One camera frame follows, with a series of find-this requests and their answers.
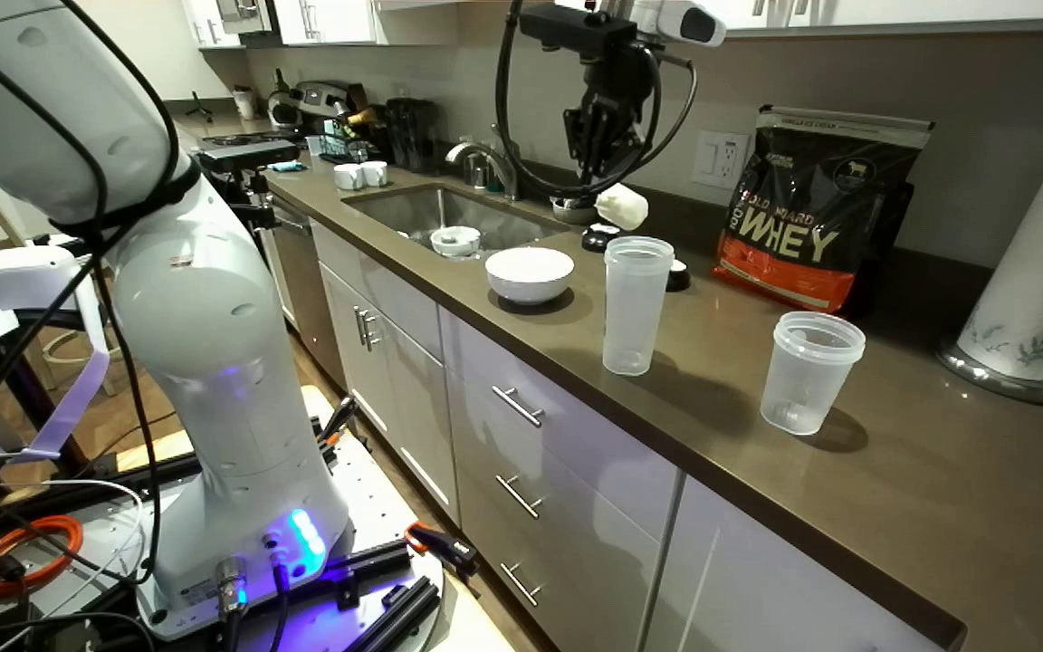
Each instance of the floor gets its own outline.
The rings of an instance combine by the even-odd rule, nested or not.
[[[40,344],[31,344],[30,362],[40,372],[43,389],[52,395],[66,390],[72,382],[72,367],[59,362],[59,359],[75,359],[75,342],[59,344],[59,328],[43,333]],[[298,372],[303,383],[320,383],[332,403],[337,403],[337,389],[324,382],[324,372],[311,367],[311,359],[299,350],[299,344],[293,344],[298,355]],[[169,436],[180,430],[168,395],[138,372],[138,389],[144,395],[144,412],[151,424],[151,436]],[[27,430],[21,426],[27,417],[18,410],[18,403],[0,390],[0,430]],[[441,528],[454,528],[445,520],[445,513],[423,497],[423,490],[407,474],[407,468],[384,449],[384,441],[378,436],[366,430],[361,420],[351,420],[351,430],[357,438],[371,441],[378,462],[386,471],[386,477],[396,481],[396,490],[409,500],[409,506],[423,518],[435,520]],[[140,447],[138,436],[138,420],[130,410],[130,383],[126,383],[126,367],[115,362],[109,369],[109,383],[104,390],[91,403],[78,430],[75,430],[78,449],[88,453],[88,460]],[[52,462],[11,462],[5,471],[5,481],[21,490],[21,485],[37,485],[40,477],[52,474]],[[517,605],[506,598],[506,592],[500,583],[484,583],[483,577],[470,580],[470,592],[478,594],[483,610],[490,613],[490,618],[502,629],[502,639],[517,650],[517,652],[534,652],[534,650],[546,650],[546,642],[535,635],[535,625],[525,618],[525,613],[517,613]]]

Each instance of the backsplash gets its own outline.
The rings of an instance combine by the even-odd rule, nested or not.
[[[290,80],[357,80],[374,103],[435,97],[449,138],[494,138],[502,8],[465,8],[459,17],[459,47],[268,47],[251,51],[251,71],[262,92],[279,66]],[[920,117],[938,130],[914,170],[917,200],[899,246],[993,268],[1043,182],[1043,31],[750,36],[675,51],[700,66],[704,92],[676,141],[633,186],[724,203],[724,192],[690,182],[694,133],[750,133],[768,103]],[[566,168],[563,110],[582,94],[577,59],[517,36],[512,94],[520,152]],[[666,71],[662,118],[682,97],[684,75]]]

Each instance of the upper cabinet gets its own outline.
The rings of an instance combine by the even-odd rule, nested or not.
[[[998,28],[1041,27],[1043,0],[729,0],[732,31],[774,28]]]
[[[276,0],[282,43],[456,43],[454,0]]]
[[[240,47],[240,36],[223,28],[218,0],[180,0],[200,47]]]

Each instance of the protein powder bag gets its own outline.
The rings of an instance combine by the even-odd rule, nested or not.
[[[927,118],[763,106],[715,274],[841,313],[892,250],[927,138]]]

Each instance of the clear plastic cup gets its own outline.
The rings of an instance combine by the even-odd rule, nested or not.
[[[789,436],[814,436],[834,410],[864,336],[827,313],[785,313],[774,324],[774,349],[762,417]]]
[[[604,246],[602,367],[618,375],[653,369],[675,246],[623,235]]]

